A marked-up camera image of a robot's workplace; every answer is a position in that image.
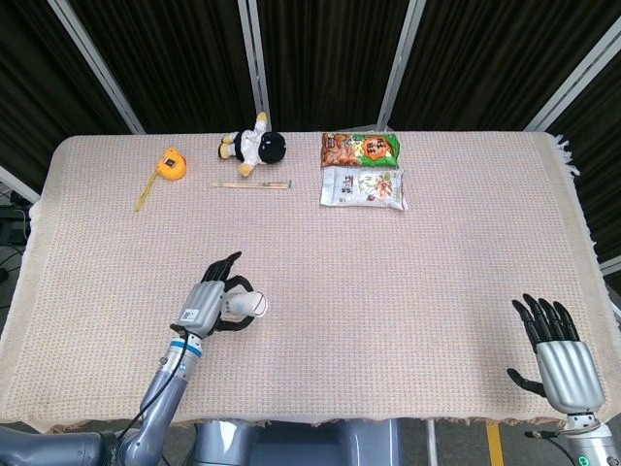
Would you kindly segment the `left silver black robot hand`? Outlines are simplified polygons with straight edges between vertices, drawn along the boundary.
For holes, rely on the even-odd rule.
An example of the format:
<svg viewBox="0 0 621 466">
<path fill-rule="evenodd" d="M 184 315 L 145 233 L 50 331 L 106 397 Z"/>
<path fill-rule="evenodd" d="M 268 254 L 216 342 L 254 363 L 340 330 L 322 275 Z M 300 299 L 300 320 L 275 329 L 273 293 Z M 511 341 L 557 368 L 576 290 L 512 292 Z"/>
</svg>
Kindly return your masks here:
<svg viewBox="0 0 621 466">
<path fill-rule="evenodd" d="M 182 338 L 192 334 L 204 340 L 214 332 L 237 332 L 250 326 L 254 321 L 254 316 L 245 316 L 240 321 L 222 318 L 222 309 L 228 291 L 238 285 L 241 285 L 247 292 L 253 290 L 245 277 L 229 277 L 233 264 L 241 256 L 240 251 L 234 252 L 208 267 L 200 282 L 195 284 L 188 294 L 179 317 L 170 325 L 173 331 Z"/>
</svg>

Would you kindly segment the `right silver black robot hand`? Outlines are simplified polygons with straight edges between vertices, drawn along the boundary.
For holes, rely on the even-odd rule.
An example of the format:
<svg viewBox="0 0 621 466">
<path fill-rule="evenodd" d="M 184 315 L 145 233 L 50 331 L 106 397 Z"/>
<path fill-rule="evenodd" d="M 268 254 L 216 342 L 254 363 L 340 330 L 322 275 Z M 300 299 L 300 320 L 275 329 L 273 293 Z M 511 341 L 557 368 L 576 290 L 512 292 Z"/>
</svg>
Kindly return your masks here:
<svg viewBox="0 0 621 466">
<path fill-rule="evenodd" d="M 540 379 L 524 378 L 516 369 L 507 375 L 521 389 L 547 400 L 564 415 L 594 413 L 605 392 L 588 346 L 580 339 L 568 309 L 560 302 L 528 293 L 511 302 L 536 357 Z"/>
</svg>

